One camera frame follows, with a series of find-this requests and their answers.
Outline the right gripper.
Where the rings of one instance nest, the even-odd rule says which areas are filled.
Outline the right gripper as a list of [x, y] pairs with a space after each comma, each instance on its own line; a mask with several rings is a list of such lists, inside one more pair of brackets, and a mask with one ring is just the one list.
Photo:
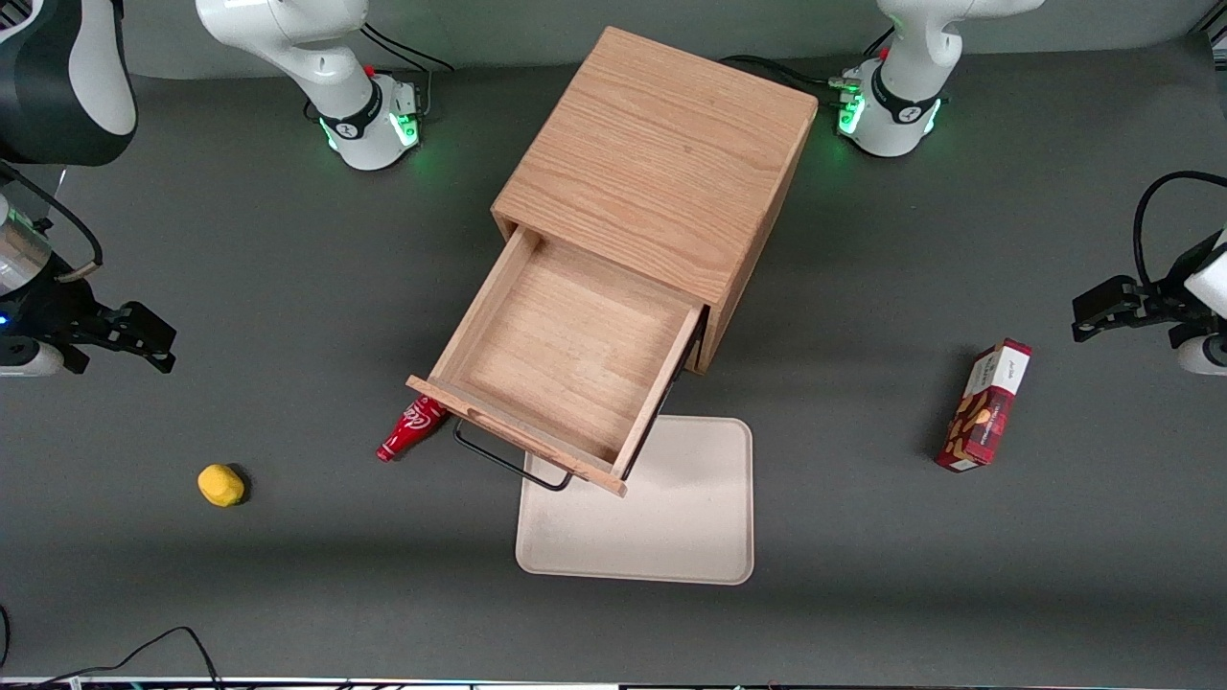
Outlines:
[[175, 366], [175, 328], [135, 301], [115, 309], [110, 323], [110, 309], [86, 281], [36, 277], [4, 293], [1, 311], [2, 374], [81, 374], [90, 365], [83, 345], [135, 355], [160, 373]]

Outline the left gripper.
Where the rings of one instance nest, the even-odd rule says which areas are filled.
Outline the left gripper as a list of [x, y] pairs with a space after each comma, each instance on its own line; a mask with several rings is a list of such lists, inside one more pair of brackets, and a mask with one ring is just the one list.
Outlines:
[[1074, 343], [1117, 329], [1162, 327], [1179, 333], [1225, 331], [1225, 230], [1217, 230], [1171, 263], [1160, 280], [1148, 276], [1144, 249], [1139, 250], [1139, 279], [1113, 276], [1072, 300]]

